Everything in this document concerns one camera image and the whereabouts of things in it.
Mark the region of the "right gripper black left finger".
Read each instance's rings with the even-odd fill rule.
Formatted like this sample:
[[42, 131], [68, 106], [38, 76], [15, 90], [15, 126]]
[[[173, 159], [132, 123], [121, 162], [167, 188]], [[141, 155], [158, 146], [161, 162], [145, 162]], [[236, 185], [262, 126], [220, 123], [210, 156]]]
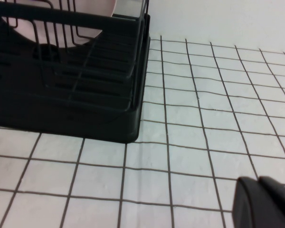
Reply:
[[237, 179], [232, 208], [236, 228], [285, 228], [285, 218], [259, 179]]

